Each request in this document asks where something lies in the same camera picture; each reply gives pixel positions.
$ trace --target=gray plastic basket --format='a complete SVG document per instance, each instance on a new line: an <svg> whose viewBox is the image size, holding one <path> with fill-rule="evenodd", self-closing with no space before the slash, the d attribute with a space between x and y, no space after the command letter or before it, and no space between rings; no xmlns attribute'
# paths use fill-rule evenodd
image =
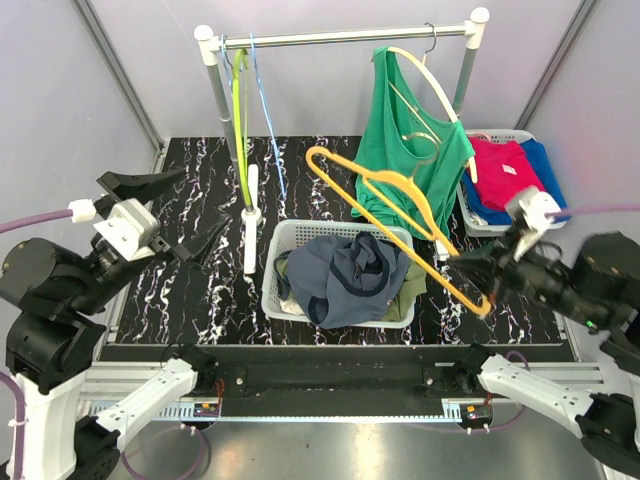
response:
<svg viewBox="0 0 640 480"><path fill-rule="evenodd" d="M507 143L508 141L515 140L518 143L526 142L535 138L529 132L524 130L509 130L509 129L488 129L478 130L478 133L485 133L491 137L492 143ZM467 131L468 134L475 133L474 131ZM464 193L462 192L462 183L458 184L457 188L458 202L460 203L460 210L462 210L462 219L464 220L464 229L467 235L470 237L499 237L509 228L508 225L479 225L471 220L471 214L469 207L467 206ZM562 228L567 222L557 222L551 225L551 229Z"/></svg>
<svg viewBox="0 0 640 480"><path fill-rule="evenodd" d="M413 248L411 234L404 228L389 227L401 240ZM360 232L371 232L375 238L387 239L388 237L373 225L364 223L324 222L319 220L284 220L273 231L269 255L262 282L262 310L269 318L292 320L294 322L311 322L304 315L285 313L280 308L278 299L278 284L273 268L273 261L283 252L301 247L318 235L341 235L347 238L355 238ZM407 316L402 322L365 322L354 327L379 327L379 328L404 328L413 320L415 300Z"/></svg>

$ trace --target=gray garment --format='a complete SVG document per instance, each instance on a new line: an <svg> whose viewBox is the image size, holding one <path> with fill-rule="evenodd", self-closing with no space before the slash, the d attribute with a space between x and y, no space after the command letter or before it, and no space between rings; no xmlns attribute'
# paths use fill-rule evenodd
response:
<svg viewBox="0 0 640 480"><path fill-rule="evenodd" d="M322 328L379 320L398 294L409 257L369 232L321 235L289 254L287 278L305 315Z"/></svg>

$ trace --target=gray floor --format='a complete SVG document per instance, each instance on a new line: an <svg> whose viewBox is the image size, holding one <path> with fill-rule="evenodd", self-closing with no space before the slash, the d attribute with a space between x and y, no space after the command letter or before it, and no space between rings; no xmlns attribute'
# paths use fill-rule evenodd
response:
<svg viewBox="0 0 640 480"><path fill-rule="evenodd" d="M497 408L501 417L514 412L511 405ZM140 449L130 462L150 479L178 478L196 458L198 441L185 432L173 430L152 438L170 426L161 422L149 425L127 449L132 453ZM211 448L210 461L190 478L605 478L575 437L533 412L527 412L509 430L471 437L424 431L411 425L223 422L208 429L206 436ZM122 465L110 477L130 478Z"/></svg>

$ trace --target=pile of clothes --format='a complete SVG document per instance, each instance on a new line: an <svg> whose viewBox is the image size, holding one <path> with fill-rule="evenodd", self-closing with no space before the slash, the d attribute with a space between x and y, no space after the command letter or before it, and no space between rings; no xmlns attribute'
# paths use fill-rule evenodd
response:
<svg viewBox="0 0 640 480"><path fill-rule="evenodd" d="M322 328L401 322L427 291L426 272L369 232L315 237L278 256L274 270L282 310Z"/></svg>
<svg viewBox="0 0 640 480"><path fill-rule="evenodd" d="M476 152L478 182L468 172L462 176L467 207L478 225L511 225L506 204L520 191L535 186L549 193L560 208L567 208L551 169L544 145L535 139L523 143L491 143L471 138Z"/></svg>

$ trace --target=floor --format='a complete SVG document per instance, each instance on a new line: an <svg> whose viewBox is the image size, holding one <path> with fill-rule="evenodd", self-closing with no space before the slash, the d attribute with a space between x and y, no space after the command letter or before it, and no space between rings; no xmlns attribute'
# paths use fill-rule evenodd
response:
<svg viewBox="0 0 640 480"><path fill-rule="evenodd" d="M251 162L260 167L260 208L266 225L258 242L259 269L253 280L242 275L242 209L239 190L223 139L172 139L164 170L184 168L187 175L157 201L152 212L161 220L161 234L172 242L229 219L223 236L203 271L183 266L152 265L132 282L116 343L208 345L430 345L430 344L557 344L560 334L552 312L515 296L480 320L454 302L448 292L428 281L419 297L414 321L399 330L362 327L321 330L309 324L266 318L260 307L261 284L269 241L276 224L287 218L353 221L347 204L313 175L304 161L306 150L322 145L354 158L359 137L279 138L288 195L279 197L277 169L266 138L251 141ZM346 170L327 166L332 176L353 188ZM459 210L450 220L452 241L468 250L482 241L464 234ZM416 251L432 263L432 244L417 242ZM457 285L465 282L444 267Z"/></svg>
<svg viewBox="0 0 640 480"><path fill-rule="evenodd" d="M513 405L497 406L503 423ZM602 467L571 433L527 412L512 428L471 437L408 424L218 423L205 431L207 455L189 477L208 480L604 480ZM429 426L461 432L453 425ZM127 448L145 478L178 478L198 441L154 422ZM131 476L120 464L110 480Z"/></svg>

